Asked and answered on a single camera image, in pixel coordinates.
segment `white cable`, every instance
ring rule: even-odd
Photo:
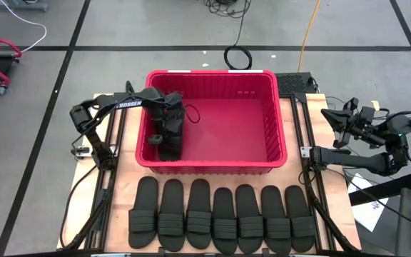
[[[16,18],[18,18],[18,19],[20,19],[20,20],[22,20],[22,21],[25,21],[25,22],[28,23],[28,24],[33,24],[33,25],[41,26],[41,27],[44,28],[44,35],[43,35],[38,41],[36,41],[34,44],[32,44],[30,47],[28,47],[28,48],[26,48],[26,49],[23,49],[23,50],[21,51],[22,53],[28,51],[29,49],[32,49],[35,45],[37,45],[40,41],[42,41],[42,39],[44,39],[44,38],[47,36],[47,28],[46,28],[44,25],[38,24],[38,23],[32,22],[32,21],[27,21],[26,19],[21,18],[20,16],[16,15],[16,14],[9,8],[9,6],[7,6],[7,4],[6,4],[6,2],[5,2],[4,0],[0,0],[0,1],[1,1],[1,3],[3,3],[3,5],[11,12],[11,14],[13,14]]]

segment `yellow cable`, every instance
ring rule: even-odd
[[[300,72],[300,69],[303,67],[303,57],[304,57],[305,42],[307,42],[308,34],[309,34],[309,32],[310,32],[310,29],[312,28],[313,19],[315,18],[315,15],[317,15],[317,11],[318,11],[318,7],[320,6],[320,2],[321,2],[321,0],[317,0],[317,5],[315,6],[315,10],[313,11],[312,18],[310,18],[310,23],[308,24],[307,32],[305,32],[303,47],[302,47],[302,49],[300,50],[300,58],[299,58],[298,72]]]

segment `wooden table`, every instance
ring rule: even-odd
[[[325,96],[323,94],[308,95],[308,107],[310,111],[310,120],[312,122],[315,142],[319,146],[330,147],[334,141],[334,133],[320,113],[321,109],[328,107]],[[155,177],[160,185],[159,201],[161,202],[161,192],[163,192],[164,183],[171,178],[177,178],[183,183],[185,192],[185,210],[188,202],[188,194],[192,182],[197,178],[204,178],[210,184],[210,202],[213,202],[213,192],[219,187],[227,187],[231,191],[244,183],[250,184],[256,192],[258,205],[260,204],[260,191],[264,186],[274,185],[280,189],[283,194],[285,188],[292,185],[300,185],[298,175],[301,171],[300,158],[298,155],[298,143],[295,135],[295,127],[293,121],[293,112],[289,99],[280,99],[280,110],[283,120],[283,128],[285,130],[286,147],[288,150],[288,160],[283,167],[274,168],[270,173],[262,176],[225,176],[225,175],[158,175],[153,173],[150,169],[139,166],[135,158],[136,142],[138,136],[139,123],[141,118],[141,109],[128,109],[126,115],[126,127],[123,135],[123,142],[120,149],[120,159],[118,164],[118,172],[116,177],[116,185],[113,194],[113,202],[111,209],[111,217],[108,223],[108,234],[106,238],[105,251],[106,252],[146,252],[156,253],[160,246],[158,239],[155,240],[143,249],[132,249],[128,244],[128,211],[133,208],[134,199],[136,197],[136,189],[139,180],[144,176]],[[305,124],[303,123],[303,113],[300,104],[298,104],[300,114],[301,126],[303,129],[304,144],[308,146],[307,133]],[[118,125],[119,114],[116,115],[115,124]],[[106,133],[107,121],[98,127],[98,133],[101,138],[104,138]],[[115,141],[117,128],[113,130],[113,140]],[[88,158],[79,161],[76,174],[74,176],[73,185],[85,174],[91,167],[93,161]],[[339,171],[342,170],[339,166],[330,166],[329,168]],[[81,229],[83,223],[90,215],[93,194],[96,186],[96,179],[98,171],[93,172],[81,185],[76,189],[75,194],[71,199],[71,205],[68,212],[63,236],[66,244]],[[323,171],[323,183],[325,185],[325,192],[328,199],[328,208],[331,218],[337,224],[339,229],[348,238],[352,245],[360,248],[360,240],[357,235],[355,220],[348,198],[347,186],[342,176],[330,172]],[[320,230],[320,237],[324,249],[328,249],[324,223],[319,215],[318,226]],[[210,246],[206,250],[197,250],[190,246],[188,241],[181,253],[217,253],[215,246],[210,242]],[[315,247],[310,249],[308,253],[314,253]]]

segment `slide sandal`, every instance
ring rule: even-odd
[[[146,247],[156,235],[158,213],[158,182],[143,177],[137,185],[134,207],[129,211],[129,245],[134,249]]]
[[[301,187],[287,187],[285,202],[286,212],[291,219],[291,245],[298,253],[309,251],[315,240],[315,222],[310,215]]]
[[[222,254],[234,254],[237,249],[237,221],[234,215],[233,193],[219,188],[213,195],[213,245]]]
[[[180,251],[185,242],[183,228],[183,185],[177,179],[166,181],[158,215],[158,240],[167,251]]]
[[[250,185],[240,185],[235,190],[235,207],[239,223],[238,244],[242,252],[256,252],[263,243],[263,217],[258,210],[255,191]]]
[[[186,210],[186,239],[196,249],[206,249],[210,244],[210,186],[203,179],[191,184],[188,209]]]
[[[285,216],[282,196],[276,186],[266,186],[261,191],[261,212],[268,248],[276,254],[288,255],[291,251],[290,219]]]

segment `black sandal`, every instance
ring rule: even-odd
[[[301,187],[287,187],[285,202],[288,217],[291,219],[291,245],[298,253],[309,251],[315,240],[315,222],[310,215]]]
[[[212,235],[210,225],[210,186],[204,179],[196,179],[191,185],[186,211],[186,239],[196,249],[206,249]]]
[[[158,215],[158,240],[168,251],[180,251],[185,242],[183,227],[183,185],[177,179],[166,181]]]
[[[291,251],[290,219],[286,218],[282,196],[276,186],[266,186],[261,191],[261,212],[268,248],[276,254],[288,255]]]
[[[143,177],[137,185],[136,201],[128,215],[131,248],[144,248],[155,238],[157,210],[158,182],[154,177]]]
[[[222,254],[234,254],[237,249],[237,221],[234,215],[233,193],[219,188],[213,195],[212,241]]]
[[[263,217],[260,215],[255,191],[250,185],[240,185],[235,190],[235,207],[239,222],[238,244],[242,252],[256,252],[263,244]]]

